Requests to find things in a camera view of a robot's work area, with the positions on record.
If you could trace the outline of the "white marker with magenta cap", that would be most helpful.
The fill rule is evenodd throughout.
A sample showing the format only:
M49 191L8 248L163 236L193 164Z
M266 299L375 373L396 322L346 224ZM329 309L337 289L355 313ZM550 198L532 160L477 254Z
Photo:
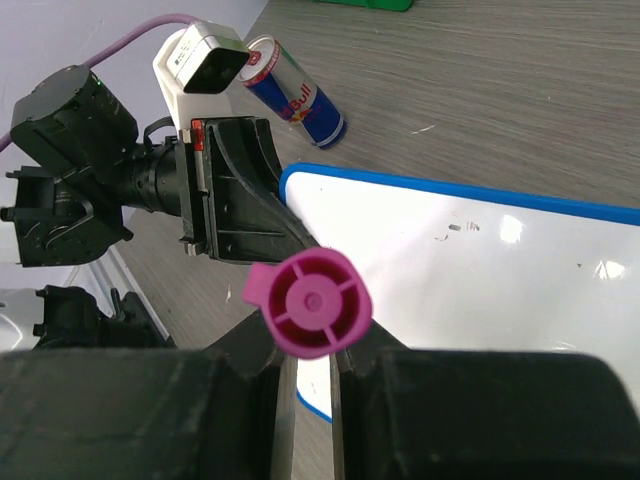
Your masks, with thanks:
M373 324L363 280L330 248L308 248L277 265L252 264L242 299L259 308L276 344L298 359L344 350Z

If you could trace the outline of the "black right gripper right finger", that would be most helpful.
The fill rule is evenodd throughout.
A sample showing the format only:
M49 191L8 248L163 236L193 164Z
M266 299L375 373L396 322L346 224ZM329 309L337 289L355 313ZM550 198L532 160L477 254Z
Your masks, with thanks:
M373 326L330 360L339 479L635 479L639 419L583 354L419 350Z

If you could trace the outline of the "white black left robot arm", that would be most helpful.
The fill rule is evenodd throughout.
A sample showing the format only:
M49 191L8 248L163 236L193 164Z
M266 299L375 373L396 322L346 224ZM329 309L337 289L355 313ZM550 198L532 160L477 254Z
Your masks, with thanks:
M127 207L181 219L191 256L277 264L314 245L278 198L282 166L270 124L253 116L195 118L151 140L86 66L42 81L14 107L11 141L32 159L12 173L24 267L74 266L132 238Z

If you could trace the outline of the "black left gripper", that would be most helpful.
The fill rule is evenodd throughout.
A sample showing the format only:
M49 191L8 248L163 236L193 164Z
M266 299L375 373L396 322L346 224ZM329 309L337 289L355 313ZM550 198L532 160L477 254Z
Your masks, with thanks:
M280 200L280 159L267 119L193 119L178 131L175 160L187 255L281 262L318 245Z

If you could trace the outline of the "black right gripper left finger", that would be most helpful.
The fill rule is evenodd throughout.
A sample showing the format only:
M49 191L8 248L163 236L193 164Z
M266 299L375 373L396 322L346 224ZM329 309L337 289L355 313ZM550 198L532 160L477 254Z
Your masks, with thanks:
M297 362L253 313L202 350L1 358L5 479L287 479Z

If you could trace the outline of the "blue framed whiteboard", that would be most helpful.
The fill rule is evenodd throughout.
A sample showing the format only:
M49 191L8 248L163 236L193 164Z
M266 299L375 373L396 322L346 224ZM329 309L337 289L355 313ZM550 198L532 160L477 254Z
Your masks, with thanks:
M639 395L639 212L297 163L283 203L412 348L587 353Z

